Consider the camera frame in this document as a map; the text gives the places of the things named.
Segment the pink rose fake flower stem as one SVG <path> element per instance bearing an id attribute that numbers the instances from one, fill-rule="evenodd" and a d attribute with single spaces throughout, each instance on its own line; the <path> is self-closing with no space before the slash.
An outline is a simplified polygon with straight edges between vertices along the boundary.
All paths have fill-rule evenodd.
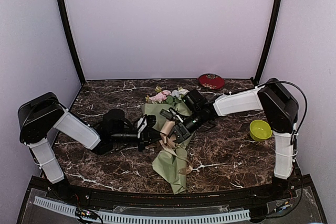
<path id="1" fill-rule="evenodd" d="M 152 97 L 150 97 L 149 95 L 147 95 L 145 97 L 146 103 L 150 103 L 150 104 L 162 103 L 163 101 L 165 101 L 168 98 L 168 96 L 171 95 L 171 91 L 169 91 L 169 90 L 163 90 L 159 86 L 156 86 L 155 92 L 156 92 L 156 95 L 154 95 Z"/>

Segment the lime green plastic bowl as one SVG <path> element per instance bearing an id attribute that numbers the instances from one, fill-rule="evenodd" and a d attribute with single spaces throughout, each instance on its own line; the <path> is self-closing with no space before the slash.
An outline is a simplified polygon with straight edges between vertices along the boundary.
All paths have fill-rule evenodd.
<path id="1" fill-rule="evenodd" d="M 254 120 L 249 125 L 251 138 L 256 142 L 263 142 L 272 136 L 270 125 L 263 120 Z"/>

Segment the green and pink wrapping paper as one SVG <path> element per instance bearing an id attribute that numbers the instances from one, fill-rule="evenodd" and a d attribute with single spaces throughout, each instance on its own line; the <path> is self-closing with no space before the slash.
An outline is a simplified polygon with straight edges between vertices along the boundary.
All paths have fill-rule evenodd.
<path id="1" fill-rule="evenodd" d="M 155 115 L 156 124 L 153 127 L 154 129 L 160 131 L 166 118 L 160 115 L 162 109 L 168 110 L 169 108 L 174 108 L 177 112 L 183 116 L 190 116 L 192 112 L 187 108 L 184 103 L 179 103 L 176 106 L 168 104 L 149 104 L 146 103 L 142 106 L 143 115 Z M 186 147 L 191 141 L 192 137 L 189 137 L 187 140 L 182 142 L 180 145 L 183 149 L 177 149 L 175 152 L 177 155 L 187 157 Z M 163 148 L 158 153 L 157 157 L 152 162 L 152 168 L 157 172 L 163 179 L 165 179 L 172 188 L 174 194 L 186 192 L 186 175 L 181 175 L 178 173 L 180 168 L 186 166 L 186 162 L 178 159 L 177 157 L 166 152 Z"/>

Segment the tan ribbon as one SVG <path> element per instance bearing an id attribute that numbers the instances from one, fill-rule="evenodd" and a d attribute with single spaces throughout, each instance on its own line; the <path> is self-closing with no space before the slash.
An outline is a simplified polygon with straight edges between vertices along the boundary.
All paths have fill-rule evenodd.
<path id="1" fill-rule="evenodd" d="M 164 125 L 162 126 L 162 128 L 160 130 L 161 139 L 159 140 L 159 142 L 166 152 L 168 152 L 171 155 L 177 157 L 178 159 L 186 162 L 186 166 L 183 167 L 183 168 L 180 168 L 178 171 L 179 171 L 179 174 L 181 174 L 181 175 L 187 175 L 187 174 L 191 173 L 191 171 L 193 169 L 192 165 L 191 165 L 191 162 L 188 160 L 187 157 L 176 154 L 175 151 L 177 149 L 183 149 L 183 147 L 180 144 L 176 143 L 176 136 L 175 136 L 174 133 L 171 136 L 169 136 L 169 133 L 173 129 L 174 125 L 175 125 L 174 121 L 166 120 L 166 122 L 164 123 Z"/>

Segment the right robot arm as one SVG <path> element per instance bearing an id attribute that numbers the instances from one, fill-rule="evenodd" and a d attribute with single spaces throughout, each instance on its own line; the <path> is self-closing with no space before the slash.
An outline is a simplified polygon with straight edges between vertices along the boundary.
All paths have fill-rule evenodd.
<path id="1" fill-rule="evenodd" d="M 212 99 L 207 99 L 193 89 L 182 98 L 192 114 L 176 122 L 169 136 L 175 136 L 176 141 L 182 143 L 210 120 L 251 111 L 261 112 L 275 139 L 274 177 L 279 179 L 268 187 L 268 195 L 271 199 L 278 200 L 288 191 L 288 184 L 284 180 L 292 174 L 298 152 L 297 137 L 305 120 L 304 115 L 299 116 L 299 102 L 286 86 L 291 86 L 304 95 L 296 84 L 277 78 Z"/>

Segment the white fake flower stem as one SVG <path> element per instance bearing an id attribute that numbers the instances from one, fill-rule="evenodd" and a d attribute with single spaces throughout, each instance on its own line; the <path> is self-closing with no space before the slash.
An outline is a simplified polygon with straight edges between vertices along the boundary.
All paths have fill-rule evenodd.
<path id="1" fill-rule="evenodd" d="M 188 89 L 184 89 L 182 87 L 178 87 L 177 89 L 171 92 L 171 96 L 178 101 L 182 101 L 182 97 L 184 97 L 188 93 Z"/>

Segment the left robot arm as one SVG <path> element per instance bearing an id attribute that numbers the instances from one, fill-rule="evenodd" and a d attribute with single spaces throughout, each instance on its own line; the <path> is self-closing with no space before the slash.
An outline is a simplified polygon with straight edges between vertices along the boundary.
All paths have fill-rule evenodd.
<path id="1" fill-rule="evenodd" d="M 89 125 L 61 104 L 52 92 L 21 105 L 17 116 L 19 141 L 28 146 L 37 166 L 54 184 L 54 193 L 63 201 L 74 197 L 74 189 L 65 182 L 66 175 L 48 140 L 49 132 L 65 135 L 96 155 L 111 151 L 117 143 L 136 144 L 141 152 L 161 139 L 160 131 L 154 128 L 154 115 L 145 114 L 132 123 L 123 110 L 111 109 L 100 122 Z"/>

